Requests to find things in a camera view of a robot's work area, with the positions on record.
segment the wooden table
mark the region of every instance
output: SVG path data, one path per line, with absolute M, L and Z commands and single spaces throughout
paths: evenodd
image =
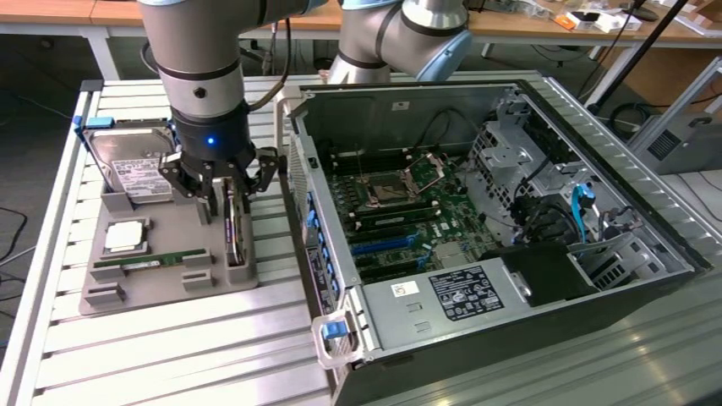
M 559 12 L 562 3 L 541 4 Z M 667 8 L 646 5 L 663 15 Z M 303 17 L 294 18 L 295 39 L 338 40 L 342 11 L 336 0 Z M 625 32 L 617 45 L 623 49 L 609 66 L 607 73 L 597 86 L 590 101 L 595 101 L 617 77 L 631 55 L 653 32 L 657 23 L 643 23 L 638 31 Z M 485 43 L 482 56 L 493 50 L 493 44 L 609 46 L 617 34 L 598 30 L 569 31 L 550 20 L 531 19 L 523 14 L 494 12 L 470 13 L 470 30 L 476 42 Z M 0 0 L 0 34 L 80 35 L 91 43 L 100 72 L 107 80 L 120 78 L 113 55 L 107 44 L 112 36 L 146 36 L 143 18 L 136 2 L 103 0 Z M 262 27 L 242 35 L 246 38 L 268 38 L 270 29 Z M 722 40 L 705 38 L 675 22 L 665 30 L 654 44 L 662 48 L 722 48 Z

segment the gray floor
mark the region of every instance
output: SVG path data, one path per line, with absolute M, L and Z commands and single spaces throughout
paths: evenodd
M 12 94 L 32 98 L 71 115 L 76 101 L 76 92 L 72 89 L 79 87 L 81 80 L 100 78 L 87 41 L 76 37 L 55 37 L 53 40 L 53 49 L 47 49 L 40 46 L 40 38 L 36 36 L 0 36 L 0 206 L 21 211 L 29 217 L 15 252 L 32 247 L 37 240 L 69 123 L 67 119 L 31 103 L 19 102 Z M 154 77 L 138 57 L 142 44 L 142 39 L 112 39 L 113 56 L 123 79 Z M 331 57 L 336 45 L 319 41 L 314 47 L 318 57 Z M 314 68 L 310 65 L 310 42 L 296 41 L 295 50 L 292 73 L 311 74 Z M 555 59 L 571 59 L 579 55 L 578 52 L 567 50 L 539 51 Z M 489 59 L 483 59 L 479 53 L 481 45 L 463 61 L 462 70 L 538 69 L 543 74 L 554 76 L 573 93 L 577 93 L 581 82 L 595 66 L 595 62 L 587 58 L 577 58 L 559 67 L 555 62 L 543 59 L 530 46 L 523 45 L 497 46 L 493 58 Z M 244 70 L 248 75 L 260 72 L 254 62 L 246 64 Z M 606 110 L 619 102 L 635 100 L 637 95 L 627 89 L 621 89 Z M 0 211 L 0 255 L 9 248 L 19 224 L 17 216 Z M 3 271 L 24 277 L 31 259 L 32 256 L 27 255 L 5 266 Z M 21 288 L 23 284 L 19 282 L 3 283 L 0 300 L 19 294 Z M 12 314 L 17 306 L 19 299 L 0 301 L 0 310 Z M 11 336 L 11 322 L 7 316 L 0 315 L 0 345 L 4 345 Z

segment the hard drive label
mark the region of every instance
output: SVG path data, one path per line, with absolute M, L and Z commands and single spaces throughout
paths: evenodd
M 428 281 L 451 321 L 505 308 L 481 266 L 436 275 Z
M 113 161 L 113 169 L 130 197 L 171 193 L 171 184 L 158 172 L 158 158 Z

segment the green circuit board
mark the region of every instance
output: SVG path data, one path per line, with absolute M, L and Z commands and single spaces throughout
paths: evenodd
M 435 156 L 418 154 L 412 158 L 408 171 L 328 173 L 354 262 L 366 283 L 471 263 L 499 247 L 478 219 L 463 178 Z M 403 241 L 403 247 L 384 249 L 384 244 L 392 247 Z

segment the metal table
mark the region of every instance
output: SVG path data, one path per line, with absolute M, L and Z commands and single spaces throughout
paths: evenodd
M 534 72 L 489 75 L 542 80 Z M 291 81 L 315 84 L 318 78 Z M 247 78 L 246 84 L 255 100 L 274 79 Z M 81 93 L 81 114 L 168 117 L 163 86 L 158 80 L 105 82 L 103 91 Z M 256 112 L 251 124 L 256 144 L 272 145 L 274 107 Z M 0 404 L 327 405 L 278 183 L 252 203 L 259 288 L 83 317 L 79 290 L 100 187 L 71 129 L 0 374 Z M 686 403 L 722 381 L 719 292 L 713 272 L 611 328 L 375 405 Z

